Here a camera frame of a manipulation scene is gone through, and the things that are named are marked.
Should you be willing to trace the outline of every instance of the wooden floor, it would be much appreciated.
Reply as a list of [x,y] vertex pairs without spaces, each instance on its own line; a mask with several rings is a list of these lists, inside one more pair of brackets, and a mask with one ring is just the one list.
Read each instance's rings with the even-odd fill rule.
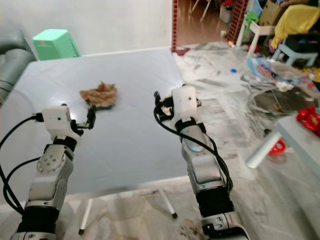
[[219,10],[215,9],[214,0],[211,2],[203,22],[200,22],[200,18],[204,13],[207,1],[201,0],[192,15],[189,15],[195,2],[196,0],[179,0],[178,2],[177,45],[226,41],[226,38],[220,36],[220,31],[228,30],[229,27],[219,20]]

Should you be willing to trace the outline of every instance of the white wall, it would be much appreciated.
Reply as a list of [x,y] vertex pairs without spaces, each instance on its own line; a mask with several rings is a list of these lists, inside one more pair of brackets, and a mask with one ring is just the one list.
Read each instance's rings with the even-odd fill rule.
[[1,30],[67,29],[81,54],[171,45],[172,0],[0,0]]

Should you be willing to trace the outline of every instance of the dirt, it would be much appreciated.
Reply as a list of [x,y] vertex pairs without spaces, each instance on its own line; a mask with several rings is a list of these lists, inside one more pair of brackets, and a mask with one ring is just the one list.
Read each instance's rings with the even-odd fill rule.
[[191,219],[185,219],[183,224],[179,226],[178,232],[180,236],[184,236],[189,240],[208,240],[209,238],[203,233],[201,223],[194,222]]

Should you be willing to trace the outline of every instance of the white pipe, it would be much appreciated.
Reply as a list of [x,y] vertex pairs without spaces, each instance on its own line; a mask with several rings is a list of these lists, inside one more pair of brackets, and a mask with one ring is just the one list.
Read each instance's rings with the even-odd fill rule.
[[269,133],[263,143],[246,159],[245,164],[252,169],[258,167],[280,138],[278,131]]

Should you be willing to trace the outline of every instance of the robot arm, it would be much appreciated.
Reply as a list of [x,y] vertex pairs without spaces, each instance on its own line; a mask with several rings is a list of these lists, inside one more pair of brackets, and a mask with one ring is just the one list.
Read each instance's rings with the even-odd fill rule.
[[36,177],[30,187],[22,221],[11,240],[56,239],[56,221],[73,171],[74,151],[84,133],[79,129],[93,128],[96,108],[89,109],[88,120],[82,124],[71,120],[66,105],[46,108],[42,117],[53,143],[45,147],[37,162]]
[[[201,103],[196,98],[196,90],[182,86],[173,89],[171,95],[161,101],[159,93],[155,93],[154,116],[163,128],[180,136],[182,156],[199,204],[204,234],[210,239],[250,240],[230,200],[232,181],[228,168],[213,140],[206,135],[205,126],[198,123],[197,107]],[[171,128],[162,123],[166,120],[170,120]]]

